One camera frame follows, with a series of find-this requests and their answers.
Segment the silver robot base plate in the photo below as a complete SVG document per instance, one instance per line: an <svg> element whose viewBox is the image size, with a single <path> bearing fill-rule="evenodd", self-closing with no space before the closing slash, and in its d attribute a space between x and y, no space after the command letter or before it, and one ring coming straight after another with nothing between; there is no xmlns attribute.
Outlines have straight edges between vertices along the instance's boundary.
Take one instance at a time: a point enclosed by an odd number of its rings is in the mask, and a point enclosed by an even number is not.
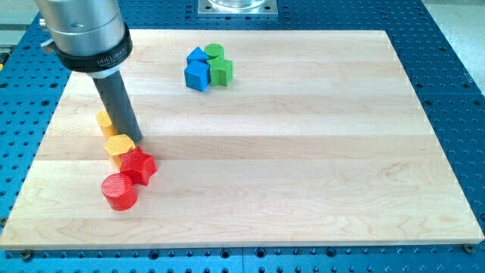
<svg viewBox="0 0 485 273"><path fill-rule="evenodd" d="M277 0L197 0L199 17L276 17Z"/></svg>

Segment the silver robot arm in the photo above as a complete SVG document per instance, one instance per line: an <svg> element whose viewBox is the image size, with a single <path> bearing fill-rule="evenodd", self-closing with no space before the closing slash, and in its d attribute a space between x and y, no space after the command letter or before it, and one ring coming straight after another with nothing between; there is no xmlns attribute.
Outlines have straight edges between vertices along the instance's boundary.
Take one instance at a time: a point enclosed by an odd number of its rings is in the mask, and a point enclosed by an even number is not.
<svg viewBox="0 0 485 273"><path fill-rule="evenodd" d="M135 143L142 139L121 64L133 42L117 0L37 0L51 38L42 43L69 70L92 78L114 129Z"/></svg>

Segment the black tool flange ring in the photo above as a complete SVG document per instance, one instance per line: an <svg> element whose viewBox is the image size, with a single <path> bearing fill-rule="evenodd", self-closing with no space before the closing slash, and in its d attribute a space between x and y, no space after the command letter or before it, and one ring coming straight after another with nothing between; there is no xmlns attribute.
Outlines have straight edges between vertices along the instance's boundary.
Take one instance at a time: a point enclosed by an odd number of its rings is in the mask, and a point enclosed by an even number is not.
<svg viewBox="0 0 485 273"><path fill-rule="evenodd" d="M61 64L69 70L90 74L94 78L105 78L119 71L120 64L128 58L133 50L133 42L128 25L124 23L122 40L112 49L96 55L69 55L62 52L53 39L41 43L41 48L46 54L54 52Z"/></svg>

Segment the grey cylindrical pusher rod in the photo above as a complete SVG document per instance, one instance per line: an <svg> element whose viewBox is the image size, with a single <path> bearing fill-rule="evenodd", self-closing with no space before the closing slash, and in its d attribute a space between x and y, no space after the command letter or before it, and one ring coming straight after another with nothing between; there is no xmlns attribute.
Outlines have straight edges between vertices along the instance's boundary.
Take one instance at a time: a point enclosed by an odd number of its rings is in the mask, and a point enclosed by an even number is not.
<svg viewBox="0 0 485 273"><path fill-rule="evenodd" d="M93 82L115 131L138 143L142 133L120 72L94 78Z"/></svg>

